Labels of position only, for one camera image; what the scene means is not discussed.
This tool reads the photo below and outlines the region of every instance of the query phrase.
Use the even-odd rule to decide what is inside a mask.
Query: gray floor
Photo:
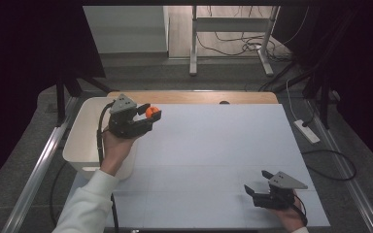
[[[201,58],[198,61],[198,75],[188,75],[187,60],[168,60],[165,57],[144,55],[102,56],[107,79],[99,79],[112,88],[121,90],[257,90],[266,78],[257,59],[214,59]],[[285,67],[285,63],[273,63],[275,72]],[[298,74],[297,68],[292,69],[286,77]],[[302,99],[300,91],[304,83],[290,89],[293,110],[298,118],[304,120],[311,117],[311,111]],[[91,96],[105,94],[95,87],[82,82],[85,93],[82,101]],[[278,95],[288,114],[288,120],[293,121],[289,110],[288,98],[285,92]],[[54,88],[43,91],[38,99],[38,109],[31,120],[23,137],[12,152],[8,162],[0,172],[0,230],[19,197],[33,167],[41,154],[48,137],[56,123]],[[336,106],[329,107],[330,131],[342,152],[355,163],[358,174],[357,181],[373,205],[373,154],[360,140],[354,131],[337,113]],[[293,128],[293,133],[301,151],[324,148],[324,144],[312,146]],[[330,156],[326,154],[305,155],[305,161],[326,173],[336,176],[337,169]],[[57,171],[63,164],[61,148],[56,152],[38,194],[32,204],[20,232],[51,232],[49,200],[51,186]],[[53,196],[55,213],[58,214],[65,202],[69,187],[74,179],[75,171],[67,164],[56,183]],[[323,207],[331,223],[331,228],[310,229],[310,232],[369,232],[363,221],[350,191],[344,183],[329,181],[311,172]]]

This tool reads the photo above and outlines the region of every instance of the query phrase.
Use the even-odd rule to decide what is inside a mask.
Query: black curtain
[[[337,108],[373,151],[373,1],[365,1],[330,61]]]
[[[39,2],[0,2],[0,168],[42,90],[61,76],[105,77],[82,6]]]

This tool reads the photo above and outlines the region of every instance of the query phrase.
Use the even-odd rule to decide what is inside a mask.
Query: wall
[[[99,53],[168,51],[166,6],[84,10]]]

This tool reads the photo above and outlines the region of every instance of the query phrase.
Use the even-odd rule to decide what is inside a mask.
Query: power strip
[[[293,123],[298,128],[298,130],[310,141],[311,144],[315,144],[320,141],[320,138],[317,137],[317,135],[310,129],[310,127],[302,126],[302,119],[299,119],[297,121],[294,121]]]

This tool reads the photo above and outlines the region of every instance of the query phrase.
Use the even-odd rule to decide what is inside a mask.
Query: orange part
[[[145,111],[145,115],[147,116],[147,118],[149,117],[152,117],[154,113],[157,113],[159,112],[159,108],[157,107],[154,107],[154,106],[150,106],[149,108],[147,108],[147,110]]]

